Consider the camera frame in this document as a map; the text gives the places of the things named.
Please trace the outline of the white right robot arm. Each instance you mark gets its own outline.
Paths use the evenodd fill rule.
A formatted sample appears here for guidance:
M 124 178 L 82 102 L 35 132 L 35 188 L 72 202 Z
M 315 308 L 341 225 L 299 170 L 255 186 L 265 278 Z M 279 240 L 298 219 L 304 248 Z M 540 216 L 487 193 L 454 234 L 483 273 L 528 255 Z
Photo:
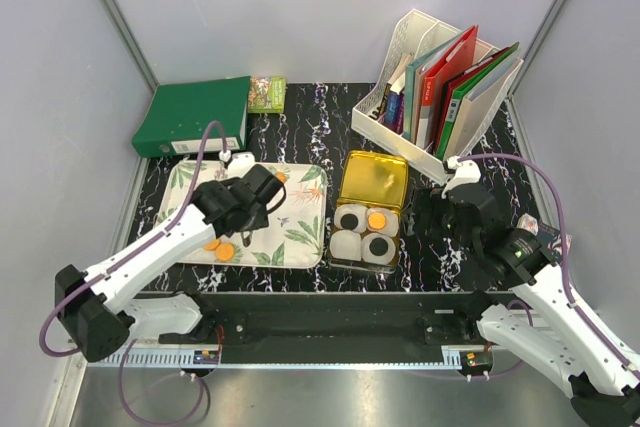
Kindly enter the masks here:
M 409 224 L 418 234 L 449 238 L 468 249 L 486 276 L 532 307 L 554 333 L 518 321 L 476 290 L 454 312 L 460 340 L 483 339 L 509 350 L 562 390 L 589 426 L 638 425 L 638 355 L 623 348 L 564 281 L 551 251 L 533 233 L 507 224 L 490 192 L 480 184 L 419 189 Z M 615 348 L 623 348 L 621 354 Z

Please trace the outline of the gold cookie tin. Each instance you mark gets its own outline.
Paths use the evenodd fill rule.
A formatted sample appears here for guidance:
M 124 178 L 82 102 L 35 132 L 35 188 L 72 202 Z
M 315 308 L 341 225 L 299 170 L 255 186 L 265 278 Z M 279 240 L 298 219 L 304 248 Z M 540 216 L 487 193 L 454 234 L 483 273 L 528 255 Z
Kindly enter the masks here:
M 377 265 L 369 262 L 349 261 L 333 258 L 328 248 L 329 265 L 374 274 L 389 275 L 396 270 L 399 260 L 399 238 L 401 233 L 401 214 L 405 203 L 409 179 L 408 162 L 402 158 L 387 154 L 352 151 L 344 165 L 344 172 L 332 219 L 331 236 L 338 230 L 334 225 L 336 209 L 343 204 L 362 204 L 367 210 L 372 207 L 382 207 L 396 212 L 399 216 L 399 232 L 391 237 L 396 246 L 396 254 L 389 265 Z M 372 232 L 366 228 L 362 239 Z

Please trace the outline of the black round cookie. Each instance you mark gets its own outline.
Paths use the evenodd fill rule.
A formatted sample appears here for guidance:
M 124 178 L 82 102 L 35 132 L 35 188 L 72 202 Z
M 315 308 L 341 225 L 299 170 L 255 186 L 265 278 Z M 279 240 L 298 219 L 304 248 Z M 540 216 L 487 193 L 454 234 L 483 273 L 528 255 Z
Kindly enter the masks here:
M 376 257 L 383 257 L 389 252 L 389 244 L 383 237 L 376 237 L 369 243 L 369 252 Z
M 346 213 L 340 219 L 342 229 L 355 230 L 359 226 L 359 219 L 353 213 Z

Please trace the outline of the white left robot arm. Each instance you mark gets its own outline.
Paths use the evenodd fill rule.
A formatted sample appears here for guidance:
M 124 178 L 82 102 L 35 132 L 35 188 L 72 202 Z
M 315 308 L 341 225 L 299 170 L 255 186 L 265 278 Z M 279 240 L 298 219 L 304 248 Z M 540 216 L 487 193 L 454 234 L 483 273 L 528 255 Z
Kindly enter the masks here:
M 62 268 L 54 277 L 54 318 L 88 362 L 107 358 L 135 334 L 208 341 L 216 319 L 191 296 L 137 301 L 136 295 L 193 250 L 267 228 L 285 198 L 284 183 L 261 165 L 241 177 L 191 183 L 180 208 L 136 242 L 84 271 Z

